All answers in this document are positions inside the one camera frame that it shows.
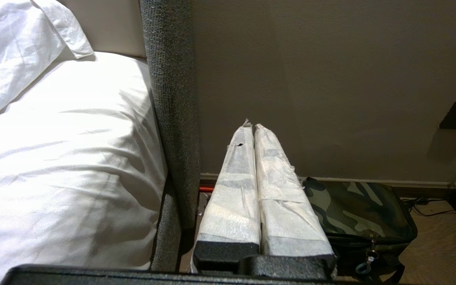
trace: baseboard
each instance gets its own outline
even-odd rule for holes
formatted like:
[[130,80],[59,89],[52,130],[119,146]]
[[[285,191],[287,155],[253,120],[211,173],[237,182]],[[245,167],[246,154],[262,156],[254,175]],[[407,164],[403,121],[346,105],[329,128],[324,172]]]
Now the baseboard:
[[[217,174],[201,173],[200,183],[206,186],[213,186],[217,181]],[[364,179],[346,179],[331,177],[315,177],[319,181],[337,181],[337,182],[372,182],[380,183],[393,187],[401,197],[429,197],[445,198],[452,192],[456,191],[456,183],[448,182],[423,182],[423,181],[401,181],[401,180],[364,180]]]

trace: bed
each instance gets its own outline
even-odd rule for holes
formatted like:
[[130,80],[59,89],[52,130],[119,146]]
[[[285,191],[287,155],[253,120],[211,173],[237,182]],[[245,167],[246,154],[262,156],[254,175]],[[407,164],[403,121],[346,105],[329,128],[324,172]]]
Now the bed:
[[[0,58],[0,280],[26,263],[173,271],[195,227],[198,127],[194,87],[160,82],[191,74],[157,74],[167,69],[152,64],[162,39],[148,36],[159,27],[143,32],[144,3],[62,2],[71,10],[0,1],[0,35],[20,40],[17,56]],[[123,41],[99,29],[111,5]],[[9,60],[23,64],[8,70]]]

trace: beige headboard panel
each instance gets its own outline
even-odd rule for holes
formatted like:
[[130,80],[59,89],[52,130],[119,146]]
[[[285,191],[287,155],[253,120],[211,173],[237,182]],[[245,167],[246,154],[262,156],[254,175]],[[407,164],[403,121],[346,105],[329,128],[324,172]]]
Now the beige headboard panel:
[[95,51],[145,58],[138,0],[59,0],[80,22]]

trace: wall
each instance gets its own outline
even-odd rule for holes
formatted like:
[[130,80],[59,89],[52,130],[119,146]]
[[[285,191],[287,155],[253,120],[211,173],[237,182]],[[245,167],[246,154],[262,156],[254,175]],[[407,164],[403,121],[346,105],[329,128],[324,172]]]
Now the wall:
[[456,1],[192,6],[203,173],[248,117],[299,175],[456,182]]

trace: camouflage bag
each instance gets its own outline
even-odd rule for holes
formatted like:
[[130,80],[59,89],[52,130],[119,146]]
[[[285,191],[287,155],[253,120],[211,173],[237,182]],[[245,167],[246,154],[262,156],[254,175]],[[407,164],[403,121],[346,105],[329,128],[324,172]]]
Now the camouflage bag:
[[418,231],[389,186],[365,182],[318,182],[308,177],[304,191],[331,243],[338,274],[378,280],[404,272],[398,256]]

